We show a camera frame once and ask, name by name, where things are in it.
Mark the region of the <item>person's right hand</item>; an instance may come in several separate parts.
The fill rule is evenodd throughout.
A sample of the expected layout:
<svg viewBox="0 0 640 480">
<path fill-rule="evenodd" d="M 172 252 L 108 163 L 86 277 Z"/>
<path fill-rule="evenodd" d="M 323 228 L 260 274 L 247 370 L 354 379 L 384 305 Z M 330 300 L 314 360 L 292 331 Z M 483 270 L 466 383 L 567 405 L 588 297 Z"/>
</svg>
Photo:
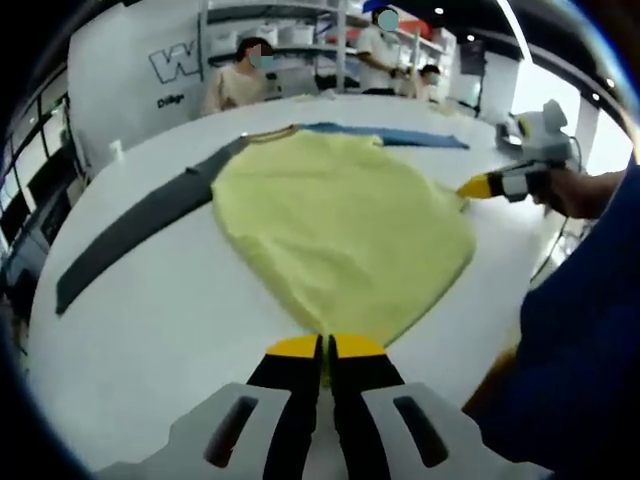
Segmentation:
<svg viewBox="0 0 640 480">
<path fill-rule="evenodd" d="M 583 176 L 568 169 L 553 169 L 546 173 L 544 185 L 532 198 L 570 218 L 580 218 L 584 200 Z"/>
</svg>

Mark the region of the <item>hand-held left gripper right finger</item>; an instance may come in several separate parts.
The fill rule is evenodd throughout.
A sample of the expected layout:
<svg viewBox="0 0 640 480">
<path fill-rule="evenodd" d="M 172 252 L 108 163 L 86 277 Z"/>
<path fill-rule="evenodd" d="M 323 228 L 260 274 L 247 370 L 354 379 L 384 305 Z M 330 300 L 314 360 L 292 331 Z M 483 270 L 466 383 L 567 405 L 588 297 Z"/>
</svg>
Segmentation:
<svg viewBox="0 0 640 480">
<path fill-rule="evenodd" d="M 490 450 L 477 424 L 422 383 L 407 383 L 382 346 L 328 343 L 334 424 L 351 479 L 540 479 L 540 467 Z"/>
</svg>

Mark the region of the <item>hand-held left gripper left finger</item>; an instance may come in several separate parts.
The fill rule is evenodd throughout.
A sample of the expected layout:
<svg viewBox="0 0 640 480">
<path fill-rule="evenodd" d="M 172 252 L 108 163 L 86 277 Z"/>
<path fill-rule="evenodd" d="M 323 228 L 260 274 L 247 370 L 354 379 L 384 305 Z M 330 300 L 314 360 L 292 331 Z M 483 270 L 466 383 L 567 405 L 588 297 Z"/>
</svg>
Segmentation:
<svg viewBox="0 0 640 480">
<path fill-rule="evenodd" d="M 269 347 L 244 383 L 224 385 L 171 425 L 165 446 L 98 479 L 299 479 L 316 428 L 323 339 Z"/>
</svg>

